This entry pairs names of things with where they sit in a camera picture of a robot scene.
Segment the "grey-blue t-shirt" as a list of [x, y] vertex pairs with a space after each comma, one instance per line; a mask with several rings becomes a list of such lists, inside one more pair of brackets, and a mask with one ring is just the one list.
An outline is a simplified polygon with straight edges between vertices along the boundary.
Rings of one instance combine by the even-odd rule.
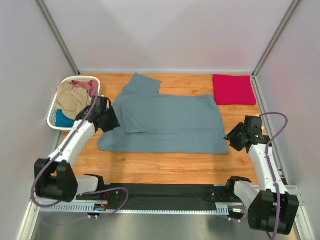
[[97, 148], [121, 153], [228, 154], [225, 127], [210, 94], [161, 94], [161, 81], [138, 73], [115, 99], [119, 127], [103, 133]]

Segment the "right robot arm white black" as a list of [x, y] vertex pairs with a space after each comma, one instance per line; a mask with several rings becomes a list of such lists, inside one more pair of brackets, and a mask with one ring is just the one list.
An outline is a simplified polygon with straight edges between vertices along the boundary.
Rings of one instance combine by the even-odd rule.
[[246, 150], [251, 158], [259, 189], [245, 177], [232, 176], [226, 183], [228, 192], [238, 197], [247, 208], [252, 230], [264, 231], [271, 239], [289, 235], [299, 208], [297, 196], [291, 195], [283, 183], [274, 161], [271, 139], [263, 134], [262, 119], [246, 116], [225, 136], [238, 152]]

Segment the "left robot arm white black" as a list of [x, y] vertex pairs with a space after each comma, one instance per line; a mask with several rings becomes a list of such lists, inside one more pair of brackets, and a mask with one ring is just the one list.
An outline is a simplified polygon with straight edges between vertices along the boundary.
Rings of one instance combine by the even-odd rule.
[[88, 140], [99, 129], [106, 133], [118, 127], [120, 123], [112, 106], [80, 113], [61, 145], [46, 159], [39, 158], [35, 162], [31, 196], [72, 202], [77, 195], [97, 192], [103, 178], [94, 174], [76, 177], [73, 166]]

